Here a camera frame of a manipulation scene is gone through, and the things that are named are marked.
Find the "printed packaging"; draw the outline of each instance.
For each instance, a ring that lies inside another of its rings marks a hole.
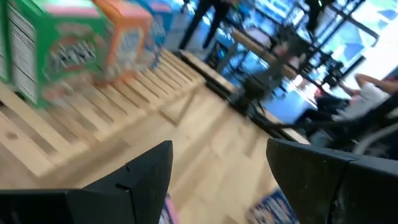
[[[150,30],[151,39],[147,39],[146,51],[155,54],[155,61],[152,68],[156,67],[162,46],[166,41],[167,34],[172,26],[173,14],[172,8],[163,1],[156,0],[138,0],[144,9],[148,10],[154,17],[154,23]]]
[[[155,55],[145,51],[146,39],[151,38],[152,15],[139,4],[118,0],[96,1],[109,19],[111,37],[103,81],[126,80],[134,72],[153,64]]]
[[[7,2],[0,2],[0,80],[11,84],[11,61],[8,35]]]
[[[90,0],[8,0],[15,86],[37,108],[90,87],[106,18]]]

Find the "white shirt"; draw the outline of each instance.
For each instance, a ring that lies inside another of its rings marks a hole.
[[[359,93],[354,97],[355,99],[349,106],[344,110],[339,110],[338,115],[332,115],[331,118],[334,121],[358,118],[386,101],[390,95],[372,83],[367,83],[362,86]],[[389,116],[398,116],[398,108],[391,111]]]

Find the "blue box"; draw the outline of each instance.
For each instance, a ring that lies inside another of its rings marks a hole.
[[[154,18],[152,29],[149,32],[151,38],[146,40],[146,50],[155,53],[155,60],[152,65],[152,68],[154,68],[173,23],[172,8],[169,4],[157,0],[135,0],[132,2],[139,3]]]

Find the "floor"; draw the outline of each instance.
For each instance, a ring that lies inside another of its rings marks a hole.
[[[178,111],[178,103],[168,113]],[[0,148],[0,189],[80,188],[166,139],[174,145],[169,192],[181,223],[245,223],[245,212],[277,184],[266,160],[269,135],[204,89],[179,127],[153,115],[124,133],[107,154],[72,175],[34,180]]]

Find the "orange box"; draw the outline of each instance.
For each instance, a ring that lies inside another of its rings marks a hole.
[[[128,80],[155,60],[155,56],[151,59],[151,55],[145,52],[145,42],[150,38],[153,23],[152,14],[139,4],[122,0],[95,3],[109,19],[106,40],[109,51],[101,80],[103,83]]]

